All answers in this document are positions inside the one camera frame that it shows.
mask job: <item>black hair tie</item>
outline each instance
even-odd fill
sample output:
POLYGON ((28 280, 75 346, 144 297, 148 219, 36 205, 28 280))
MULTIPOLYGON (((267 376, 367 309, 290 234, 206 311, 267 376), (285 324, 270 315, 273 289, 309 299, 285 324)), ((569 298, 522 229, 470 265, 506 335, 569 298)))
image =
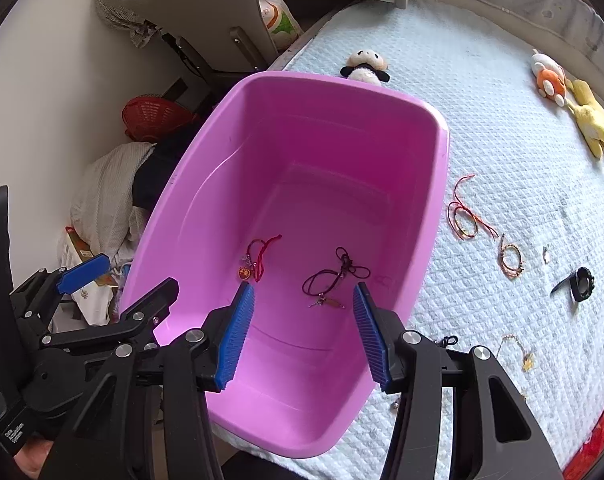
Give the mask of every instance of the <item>black hair tie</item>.
POLYGON ((339 270, 332 269, 322 269, 319 272, 316 272, 312 276, 309 276, 304 283, 302 284, 302 292, 307 296, 313 297, 322 297, 324 294, 328 294, 330 291, 335 288, 338 284, 339 280, 344 278, 347 274, 352 274, 358 280, 365 280, 371 275, 371 270, 368 267, 356 266, 353 264, 353 260, 349 256, 348 251, 344 247, 338 247, 335 249, 335 255, 339 258, 341 262, 341 267, 339 270), (335 276, 333 282, 324 290, 319 290, 318 292, 312 292, 311 288, 315 280, 324 274, 331 274, 335 276))

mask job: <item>orange and white plush toy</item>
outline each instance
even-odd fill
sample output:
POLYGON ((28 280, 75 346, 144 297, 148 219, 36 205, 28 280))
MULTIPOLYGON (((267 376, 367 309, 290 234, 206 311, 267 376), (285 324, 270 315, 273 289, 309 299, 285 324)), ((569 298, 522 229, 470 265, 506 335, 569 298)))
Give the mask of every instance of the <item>orange and white plush toy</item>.
POLYGON ((533 49, 531 70, 537 79, 538 92, 542 97, 552 99, 558 106, 566 104, 566 76, 562 67, 546 54, 533 49))

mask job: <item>silver screw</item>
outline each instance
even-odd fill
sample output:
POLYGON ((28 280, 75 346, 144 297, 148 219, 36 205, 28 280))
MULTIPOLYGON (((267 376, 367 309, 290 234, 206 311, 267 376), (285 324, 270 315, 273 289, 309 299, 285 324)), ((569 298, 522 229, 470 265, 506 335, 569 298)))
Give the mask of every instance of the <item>silver screw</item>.
POLYGON ((402 334, 402 339, 409 345, 416 345, 421 341, 421 335, 415 332, 415 330, 406 330, 406 332, 402 334))
POLYGON ((194 328, 193 330, 189 330, 186 333, 186 341, 189 343, 199 343, 204 339, 204 332, 198 328, 194 328))
POLYGON ((133 353, 133 347, 129 344, 120 345, 115 348, 115 355, 118 357, 128 357, 133 353))
POLYGON ((490 358, 490 350, 485 346, 476 346, 475 350, 472 351, 475 354, 477 359, 481 359, 482 361, 486 361, 490 358))

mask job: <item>plastic storage tub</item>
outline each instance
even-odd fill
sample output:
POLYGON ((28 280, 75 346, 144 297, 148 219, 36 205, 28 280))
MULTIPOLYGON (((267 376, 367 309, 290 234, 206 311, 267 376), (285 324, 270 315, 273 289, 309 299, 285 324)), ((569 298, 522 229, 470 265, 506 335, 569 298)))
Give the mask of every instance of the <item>plastic storage tub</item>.
POLYGON ((319 455, 373 388, 348 275, 309 308, 303 281, 339 269, 335 249, 367 266, 378 306, 407 320, 442 211, 448 131, 405 94, 338 77, 262 72, 224 98, 180 161, 141 240, 122 297, 131 305, 179 282, 161 344, 230 304, 253 238, 264 254, 255 314, 235 374, 207 396, 211 420, 292 458, 319 455))

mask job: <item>bed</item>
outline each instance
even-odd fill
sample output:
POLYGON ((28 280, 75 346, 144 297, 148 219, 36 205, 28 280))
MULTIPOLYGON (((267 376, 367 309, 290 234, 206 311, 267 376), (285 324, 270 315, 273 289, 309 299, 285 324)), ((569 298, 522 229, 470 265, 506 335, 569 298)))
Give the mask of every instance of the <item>bed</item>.
MULTIPOLYGON (((337 76, 354 50, 381 53, 390 65, 386 86, 429 102, 447 120, 448 196, 460 177, 476 174, 460 195, 524 259, 524 273, 509 280, 496 261, 499 244, 487 232, 466 241, 452 232, 446 200, 407 327, 433 339, 455 334, 463 351, 483 344, 496 352, 504 336, 516 335, 533 351, 532 370, 522 371, 512 339, 499 361, 565 467, 604 409, 604 158, 592 158, 566 109, 536 92, 532 46, 469 10, 437 0, 408 0, 405 10, 365 1, 324 21, 271 70, 337 76), (553 286, 579 266, 597 277, 593 296, 579 305, 568 289, 551 297, 553 286)), ((314 458, 283 458, 222 428, 217 434, 305 478, 377 478, 394 401, 374 390, 342 439, 314 458)), ((444 391, 437 479, 448 475, 451 432, 451 396, 444 391)))

